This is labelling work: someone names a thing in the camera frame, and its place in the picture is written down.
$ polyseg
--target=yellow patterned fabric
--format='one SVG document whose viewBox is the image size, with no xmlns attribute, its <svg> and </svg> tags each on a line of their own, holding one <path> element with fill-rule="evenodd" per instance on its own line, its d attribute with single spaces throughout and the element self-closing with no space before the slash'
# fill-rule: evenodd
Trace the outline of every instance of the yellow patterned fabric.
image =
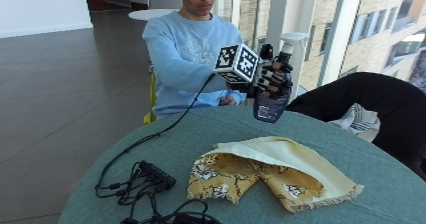
<svg viewBox="0 0 426 224">
<path fill-rule="evenodd" d="M 282 137 L 219 143 L 191 168 L 187 198 L 239 197 L 262 179 L 290 212 L 336 204 L 360 192 L 343 173 L 307 147 Z"/>
</svg>

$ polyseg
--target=yellow chair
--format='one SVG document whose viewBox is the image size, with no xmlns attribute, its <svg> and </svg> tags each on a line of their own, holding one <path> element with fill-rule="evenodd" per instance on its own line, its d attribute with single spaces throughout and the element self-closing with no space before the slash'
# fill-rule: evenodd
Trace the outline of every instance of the yellow chair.
<svg viewBox="0 0 426 224">
<path fill-rule="evenodd" d="M 143 116 L 143 125 L 147 125 L 152 121 L 155 121 L 154 113 L 151 112 L 151 108 L 155 105 L 156 96 L 155 96 L 155 75 L 151 70 L 151 66 L 148 67 L 148 73 L 150 73 L 150 86 L 148 86 L 148 112 Z"/>
</svg>

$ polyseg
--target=light blue sweatshirt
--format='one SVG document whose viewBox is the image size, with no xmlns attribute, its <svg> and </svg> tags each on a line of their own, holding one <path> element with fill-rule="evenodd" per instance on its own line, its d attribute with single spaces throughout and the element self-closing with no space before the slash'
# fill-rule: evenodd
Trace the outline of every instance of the light blue sweatshirt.
<svg viewBox="0 0 426 224">
<path fill-rule="evenodd" d="M 219 17 L 190 21 L 175 11 L 148 20 L 142 38 L 146 41 L 156 78 L 156 119 L 183 112 L 211 74 L 219 48 L 242 42 L 236 27 Z M 218 106 L 220 97 L 231 96 L 239 104 L 244 94 L 227 90 L 215 75 L 199 94 L 192 108 Z"/>
</svg>

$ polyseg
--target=round table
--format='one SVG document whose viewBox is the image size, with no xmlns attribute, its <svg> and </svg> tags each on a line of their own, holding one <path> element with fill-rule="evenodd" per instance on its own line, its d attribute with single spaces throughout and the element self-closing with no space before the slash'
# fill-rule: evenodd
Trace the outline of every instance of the round table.
<svg viewBox="0 0 426 224">
<path fill-rule="evenodd" d="M 363 192 L 352 201 L 288 213 L 271 191 L 256 182 L 238 204 L 207 199 L 207 214 L 222 223 L 426 223 L 426 183 L 380 149 L 346 131 L 298 113 L 284 112 L 275 124 L 256 121 L 250 106 L 191 110 L 176 126 L 126 153 L 106 173 L 103 183 L 126 180 L 134 162 L 144 160 L 171 175 L 172 188 L 156 194 L 158 212 L 170 214 L 186 200 L 190 168 L 195 159 L 219 142 L 262 136 L 282 136 L 311 148 L 356 183 Z M 102 154 L 71 193 L 59 217 L 61 224 L 119 223 L 129 206 L 115 198 L 99 199 L 93 187 L 105 164 L 130 144 L 163 130 L 179 117 L 174 115 L 134 130 Z M 199 211 L 199 205 L 191 206 Z M 134 219 L 150 217 L 147 200 L 135 206 Z"/>
<path fill-rule="evenodd" d="M 135 20 L 147 21 L 150 18 L 163 16 L 176 9 L 147 9 L 129 13 L 129 17 Z"/>
</svg>

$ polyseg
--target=black and white marker cube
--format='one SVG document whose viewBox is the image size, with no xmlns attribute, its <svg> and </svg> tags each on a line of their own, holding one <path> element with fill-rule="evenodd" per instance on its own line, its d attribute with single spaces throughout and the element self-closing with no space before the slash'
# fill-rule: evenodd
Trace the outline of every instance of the black and white marker cube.
<svg viewBox="0 0 426 224">
<path fill-rule="evenodd" d="M 228 83 L 251 82 L 258 60 L 258 55 L 243 43 L 222 47 L 212 72 L 220 75 Z"/>
</svg>

